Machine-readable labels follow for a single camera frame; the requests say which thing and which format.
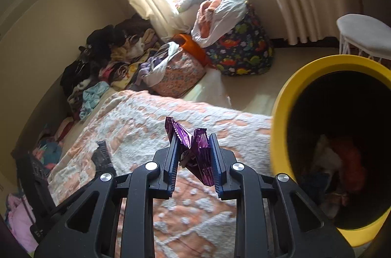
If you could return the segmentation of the light blue cloth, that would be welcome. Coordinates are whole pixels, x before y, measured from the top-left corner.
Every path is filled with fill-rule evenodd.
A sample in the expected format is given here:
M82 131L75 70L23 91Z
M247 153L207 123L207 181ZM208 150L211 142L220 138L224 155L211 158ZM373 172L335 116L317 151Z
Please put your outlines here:
M84 90L82 107L79 112L79 119L81 121L86 120L91 115L92 111L99 104L101 97L108 89L109 84L101 81Z

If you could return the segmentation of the white round stool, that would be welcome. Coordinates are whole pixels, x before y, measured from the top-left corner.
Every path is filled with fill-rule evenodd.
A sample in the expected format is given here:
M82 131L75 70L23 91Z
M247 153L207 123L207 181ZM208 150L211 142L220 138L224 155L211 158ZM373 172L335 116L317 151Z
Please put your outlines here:
M339 30L339 54L350 54L350 46L358 49L358 55L390 60L391 28L374 17L350 13L336 21Z

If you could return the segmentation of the purple foil wrapper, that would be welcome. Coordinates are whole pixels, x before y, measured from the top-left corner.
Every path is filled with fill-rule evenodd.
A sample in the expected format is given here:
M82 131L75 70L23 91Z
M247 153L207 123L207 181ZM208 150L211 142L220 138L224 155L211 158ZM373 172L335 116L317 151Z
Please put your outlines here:
M173 134L180 139L180 166L188 169L205 186L213 186L211 148L206 128L196 128L191 134L173 117L167 116L165 130L171 142Z

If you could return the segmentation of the white plastic bag with clothes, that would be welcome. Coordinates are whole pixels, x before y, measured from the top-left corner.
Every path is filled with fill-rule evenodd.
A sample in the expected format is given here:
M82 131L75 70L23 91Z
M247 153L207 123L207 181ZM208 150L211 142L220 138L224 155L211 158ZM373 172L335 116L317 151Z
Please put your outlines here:
M192 39L201 48L211 46L242 21L247 13L247 0L206 0L197 12Z

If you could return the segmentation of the pink floral fabric bag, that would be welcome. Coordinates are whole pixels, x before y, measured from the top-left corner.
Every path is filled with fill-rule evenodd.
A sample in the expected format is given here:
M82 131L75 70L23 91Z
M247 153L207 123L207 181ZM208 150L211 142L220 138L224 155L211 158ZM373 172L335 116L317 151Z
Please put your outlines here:
M162 79L148 87L161 96L179 98L192 89L205 73L202 64L180 47L163 65Z

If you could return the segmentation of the orange plastic bag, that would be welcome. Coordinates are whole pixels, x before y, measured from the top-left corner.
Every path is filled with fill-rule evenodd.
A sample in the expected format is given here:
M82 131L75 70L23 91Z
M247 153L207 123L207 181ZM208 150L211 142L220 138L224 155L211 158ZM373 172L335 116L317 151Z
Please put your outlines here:
M203 66L211 66L211 61L206 55L206 51L201 48L193 39L191 35L180 33L174 35L172 40L179 44L180 47L190 55L192 55Z

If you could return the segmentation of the dinosaur print laundry basket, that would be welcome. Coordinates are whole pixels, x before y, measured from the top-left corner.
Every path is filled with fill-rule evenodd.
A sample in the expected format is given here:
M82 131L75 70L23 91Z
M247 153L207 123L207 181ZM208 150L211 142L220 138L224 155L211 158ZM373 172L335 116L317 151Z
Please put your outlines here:
M274 47L249 3L245 17L205 51L212 66L227 76L266 73L274 57Z

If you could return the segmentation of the yellow rimmed trash bin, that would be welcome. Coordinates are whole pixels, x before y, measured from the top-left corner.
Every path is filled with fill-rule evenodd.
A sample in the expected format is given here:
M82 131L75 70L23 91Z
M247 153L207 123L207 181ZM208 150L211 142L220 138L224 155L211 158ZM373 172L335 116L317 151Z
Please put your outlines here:
M370 243L390 214L390 70L354 55L300 68L274 104L270 161L352 247Z

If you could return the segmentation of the pile of clothes on bed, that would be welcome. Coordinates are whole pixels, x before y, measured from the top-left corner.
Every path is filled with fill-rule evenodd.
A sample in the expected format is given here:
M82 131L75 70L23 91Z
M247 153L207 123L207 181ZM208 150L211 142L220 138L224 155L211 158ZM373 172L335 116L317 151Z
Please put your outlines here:
M83 92L98 82L107 82L115 91L139 87L142 70L162 45L151 22L138 15L93 31L60 80L73 118L81 121Z

